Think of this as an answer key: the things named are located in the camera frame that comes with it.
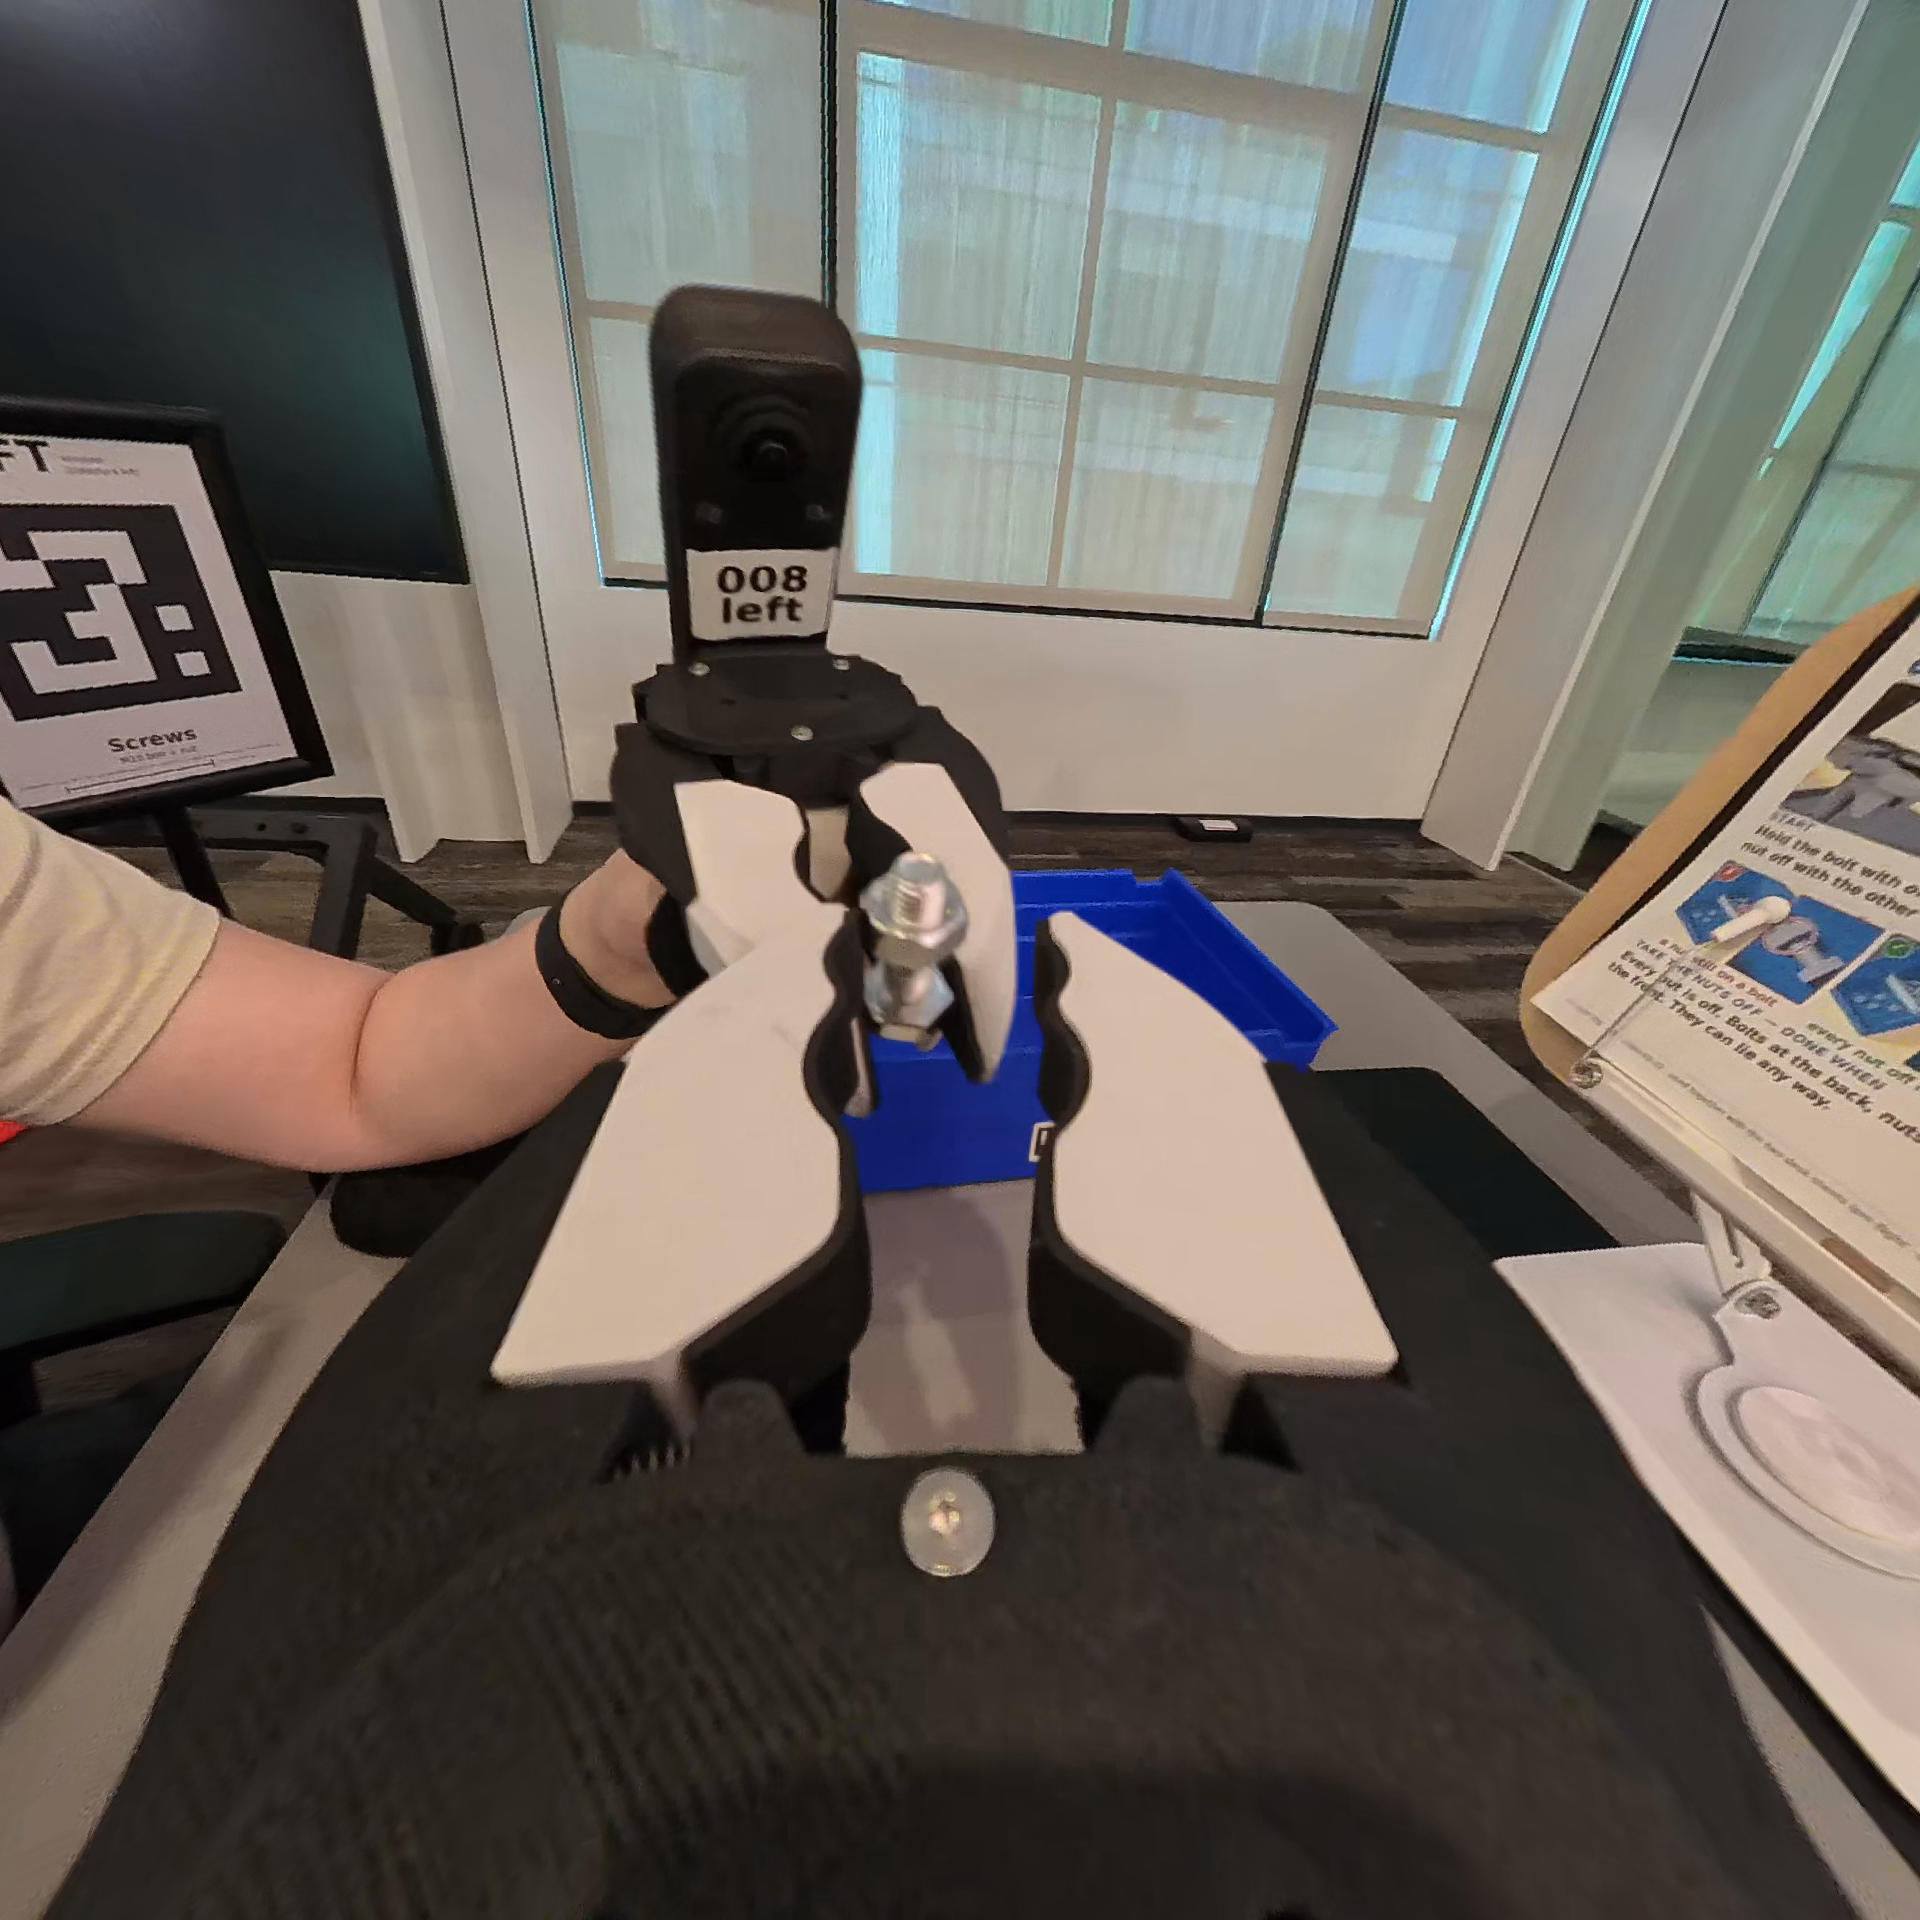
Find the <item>person's left forearm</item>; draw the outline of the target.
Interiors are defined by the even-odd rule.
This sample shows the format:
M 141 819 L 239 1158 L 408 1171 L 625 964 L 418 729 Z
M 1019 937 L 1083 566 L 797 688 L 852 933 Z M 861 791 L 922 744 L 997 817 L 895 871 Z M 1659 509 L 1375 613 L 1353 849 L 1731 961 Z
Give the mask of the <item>person's left forearm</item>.
M 528 933 L 381 972 L 234 926 L 167 1042 L 163 1117 L 307 1171 L 492 1144 L 615 1054 L 557 1008 Z

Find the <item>instruction sheet board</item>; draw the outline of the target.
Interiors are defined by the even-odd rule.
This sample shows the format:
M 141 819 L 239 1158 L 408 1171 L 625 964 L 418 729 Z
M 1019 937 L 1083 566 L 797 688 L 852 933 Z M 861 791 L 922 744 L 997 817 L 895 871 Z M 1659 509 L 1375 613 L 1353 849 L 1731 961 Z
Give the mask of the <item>instruction sheet board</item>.
M 1914 1375 L 1914 588 L 1803 651 L 1534 954 L 1528 1051 Z

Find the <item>silver bolt with nut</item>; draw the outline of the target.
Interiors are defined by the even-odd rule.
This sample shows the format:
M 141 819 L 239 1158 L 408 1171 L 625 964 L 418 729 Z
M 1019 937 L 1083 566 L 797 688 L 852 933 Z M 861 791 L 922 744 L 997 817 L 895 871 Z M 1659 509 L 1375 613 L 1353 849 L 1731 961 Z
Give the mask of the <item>silver bolt with nut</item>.
M 965 900 L 939 858 L 904 849 L 861 888 L 858 907 L 870 933 L 865 1018 L 881 1038 L 928 1051 L 954 1003 L 945 967 L 968 931 Z

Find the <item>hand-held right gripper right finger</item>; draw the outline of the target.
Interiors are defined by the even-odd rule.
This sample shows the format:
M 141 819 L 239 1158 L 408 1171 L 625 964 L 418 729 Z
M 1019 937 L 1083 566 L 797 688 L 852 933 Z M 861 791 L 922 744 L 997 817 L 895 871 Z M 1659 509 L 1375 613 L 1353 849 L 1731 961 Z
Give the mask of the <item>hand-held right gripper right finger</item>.
M 1028 1325 L 1098 1426 L 1172 1379 L 1220 1436 L 1254 1379 L 1388 1379 L 1392 1332 L 1256 1046 L 1078 913 L 1037 929 L 1049 1136 Z

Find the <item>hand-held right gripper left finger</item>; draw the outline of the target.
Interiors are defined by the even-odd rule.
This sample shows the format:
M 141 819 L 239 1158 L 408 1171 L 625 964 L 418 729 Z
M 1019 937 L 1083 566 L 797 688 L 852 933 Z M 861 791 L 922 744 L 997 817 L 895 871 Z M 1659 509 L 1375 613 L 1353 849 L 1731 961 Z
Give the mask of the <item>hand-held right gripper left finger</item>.
M 861 937 L 800 918 L 625 1055 L 502 1340 L 509 1388 L 638 1384 L 692 1434 L 716 1384 L 843 1388 L 870 1315 L 845 1108 Z

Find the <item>person's left hand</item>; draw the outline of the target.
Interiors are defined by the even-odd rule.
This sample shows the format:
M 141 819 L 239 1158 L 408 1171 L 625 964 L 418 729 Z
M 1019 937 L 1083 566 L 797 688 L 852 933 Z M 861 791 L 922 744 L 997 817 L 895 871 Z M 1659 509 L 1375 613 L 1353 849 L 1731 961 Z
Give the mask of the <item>person's left hand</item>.
M 676 991 L 651 959 L 650 931 L 665 900 L 658 877 L 612 849 L 561 901 L 557 933 L 592 986 L 641 1008 L 671 1006 Z

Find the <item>white framed glass window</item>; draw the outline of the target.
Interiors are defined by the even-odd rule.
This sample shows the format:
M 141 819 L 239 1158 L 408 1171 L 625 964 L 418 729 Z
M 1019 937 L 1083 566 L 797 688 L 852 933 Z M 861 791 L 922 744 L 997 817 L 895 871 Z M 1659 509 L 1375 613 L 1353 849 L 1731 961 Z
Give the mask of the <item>white framed glass window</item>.
M 527 5 L 603 578 L 711 281 L 855 339 L 861 596 L 1435 637 L 1644 13 Z

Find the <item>dark wall screen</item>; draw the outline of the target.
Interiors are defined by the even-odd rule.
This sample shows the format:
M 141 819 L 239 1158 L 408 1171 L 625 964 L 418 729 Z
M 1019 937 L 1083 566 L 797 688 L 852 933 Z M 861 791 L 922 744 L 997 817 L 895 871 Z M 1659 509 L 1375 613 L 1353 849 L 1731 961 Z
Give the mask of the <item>dark wall screen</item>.
M 2 391 L 217 414 L 275 571 L 467 581 L 358 5 L 2 5 Z

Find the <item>black framed floor sign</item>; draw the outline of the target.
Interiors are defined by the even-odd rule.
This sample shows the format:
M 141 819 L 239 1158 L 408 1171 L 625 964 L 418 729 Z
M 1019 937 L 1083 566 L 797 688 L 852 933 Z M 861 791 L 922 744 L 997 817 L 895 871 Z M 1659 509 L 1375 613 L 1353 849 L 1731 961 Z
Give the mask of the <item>black framed floor sign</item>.
M 212 847 L 317 865 L 304 944 L 355 958 L 367 901 L 432 954 L 484 931 L 381 858 L 367 819 L 261 805 L 330 775 L 294 638 L 212 411 L 2 398 L 2 779 L 59 831 L 161 847 L 228 901 Z

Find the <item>white stand base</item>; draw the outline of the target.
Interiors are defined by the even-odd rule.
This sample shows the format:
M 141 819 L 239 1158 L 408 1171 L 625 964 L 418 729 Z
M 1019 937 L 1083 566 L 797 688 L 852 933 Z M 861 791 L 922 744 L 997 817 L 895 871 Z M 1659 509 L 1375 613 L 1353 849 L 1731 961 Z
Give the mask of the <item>white stand base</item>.
M 1779 1281 L 1668 1242 L 1499 1259 L 1666 1518 L 1910 1808 L 1914 1393 Z

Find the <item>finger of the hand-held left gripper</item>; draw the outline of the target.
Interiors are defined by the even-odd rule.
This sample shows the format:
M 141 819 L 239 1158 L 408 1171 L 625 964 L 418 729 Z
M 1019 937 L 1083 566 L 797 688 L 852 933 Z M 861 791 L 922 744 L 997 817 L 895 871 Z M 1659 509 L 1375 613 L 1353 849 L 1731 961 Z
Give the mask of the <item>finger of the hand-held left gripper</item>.
M 942 1032 L 972 1083 L 997 1076 L 1015 1021 L 1015 886 L 999 779 L 986 761 L 891 761 L 861 781 L 858 854 L 874 873 L 900 849 L 945 865 L 968 929 L 942 961 L 954 1003 Z
M 735 779 L 673 788 L 692 896 L 681 907 L 705 972 L 823 972 L 845 913 L 812 886 L 812 822 L 800 802 Z

